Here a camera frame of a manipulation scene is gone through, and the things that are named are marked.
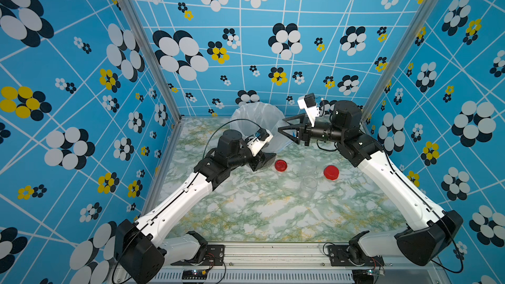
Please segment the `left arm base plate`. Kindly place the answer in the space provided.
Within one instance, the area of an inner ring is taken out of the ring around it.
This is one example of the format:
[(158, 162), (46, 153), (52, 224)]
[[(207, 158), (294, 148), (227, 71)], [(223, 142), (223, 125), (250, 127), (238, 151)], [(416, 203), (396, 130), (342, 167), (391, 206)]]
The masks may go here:
[(225, 245), (207, 245), (204, 249), (199, 249), (192, 259), (180, 260), (171, 266), (222, 266), (225, 249)]

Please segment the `clear jar of mung beans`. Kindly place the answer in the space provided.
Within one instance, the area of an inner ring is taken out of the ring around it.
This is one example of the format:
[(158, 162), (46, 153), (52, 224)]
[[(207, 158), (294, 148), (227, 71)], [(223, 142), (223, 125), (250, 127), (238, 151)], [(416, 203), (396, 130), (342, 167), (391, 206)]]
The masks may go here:
[(316, 178), (318, 176), (318, 163), (314, 160), (306, 160), (300, 169), (301, 176), (304, 179)]

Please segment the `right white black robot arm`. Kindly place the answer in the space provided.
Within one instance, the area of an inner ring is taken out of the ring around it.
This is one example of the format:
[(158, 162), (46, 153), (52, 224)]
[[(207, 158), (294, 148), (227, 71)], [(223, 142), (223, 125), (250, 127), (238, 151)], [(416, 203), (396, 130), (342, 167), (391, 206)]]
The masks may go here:
[(362, 111), (352, 101), (336, 101), (327, 120), (319, 117), (314, 94), (298, 99), (302, 114), (285, 118), (279, 133), (300, 145), (312, 140), (332, 142), (335, 150), (367, 175), (386, 194), (406, 220), (404, 230), (363, 231), (350, 241), (347, 255), (361, 266), (376, 256), (403, 256), (425, 266), (455, 244), (463, 219), (445, 211), (423, 194), (391, 161), (383, 143), (360, 129)]

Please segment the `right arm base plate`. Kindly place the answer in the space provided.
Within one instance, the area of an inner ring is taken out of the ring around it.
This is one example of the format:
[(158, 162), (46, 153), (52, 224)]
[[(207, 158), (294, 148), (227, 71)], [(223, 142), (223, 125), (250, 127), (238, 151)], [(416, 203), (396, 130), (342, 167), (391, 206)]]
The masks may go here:
[(349, 245), (335, 245), (325, 243), (323, 253), (330, 259), (332, 266), (350, 266), (350, 267), (371, 267), (379, 268), (384, 266), (381, 256), (366, 256), (357, 248)]

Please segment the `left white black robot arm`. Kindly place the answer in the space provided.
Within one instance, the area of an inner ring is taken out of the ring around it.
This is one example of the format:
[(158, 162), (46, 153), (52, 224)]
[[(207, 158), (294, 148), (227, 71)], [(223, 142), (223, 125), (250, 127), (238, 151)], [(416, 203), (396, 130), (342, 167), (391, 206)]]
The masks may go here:
[(226, 181), (233, 170), (248, 166), (253, 172), (269, 167), (276, 155), (263, 148), (273, 138), (259, 128), (244, 138), (237, 130), (226, 130), (215, 148), (203, 155), (184, 183), (160, 205), (135, 222), (124, 220), (116, 230), (114, 258), (136, 283), (150, 282), (166, 263), (189, 260), (199, 263), (207, 242), (192, 231), (164, 245), (172, 228), (203, 198)]

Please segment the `clear jar large red lid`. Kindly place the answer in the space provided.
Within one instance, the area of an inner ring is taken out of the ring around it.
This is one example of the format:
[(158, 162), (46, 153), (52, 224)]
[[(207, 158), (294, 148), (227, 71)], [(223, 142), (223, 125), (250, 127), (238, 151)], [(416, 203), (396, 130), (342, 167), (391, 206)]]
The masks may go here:
[(305, 199), (310, 199), (317, 191), (318, 182), (312, 177), (302, 179), (300, 185), (300, 196)]

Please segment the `small red jar lid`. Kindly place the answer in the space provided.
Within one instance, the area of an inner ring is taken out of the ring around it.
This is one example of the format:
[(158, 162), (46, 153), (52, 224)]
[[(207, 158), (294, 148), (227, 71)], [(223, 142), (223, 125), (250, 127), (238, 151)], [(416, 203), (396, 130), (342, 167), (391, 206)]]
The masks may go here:
[(285, 160), (276, 160), (276, 162), (274, 163), (274, 168), (278, 171), (278, 172), (285, 172), (287, 170), (287, 163), (285, 162)]

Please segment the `tall clear jar white lid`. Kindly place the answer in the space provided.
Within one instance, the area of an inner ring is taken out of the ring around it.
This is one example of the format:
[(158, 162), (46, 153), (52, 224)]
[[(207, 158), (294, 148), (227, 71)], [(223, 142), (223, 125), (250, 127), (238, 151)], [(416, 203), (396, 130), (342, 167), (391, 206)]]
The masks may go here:
[(276, 123), (274, 128), (272, 129), (272, 140), (268, 143), (268, 147), (265, 149), (267, 153), (280, 153), (283, 149), (285, 149), (288, 145), (290, 145), (292, 140), (287, 138), (286, 136), (280, 134), (278, 128), (289, 126), (286, 121), (280, 120)]

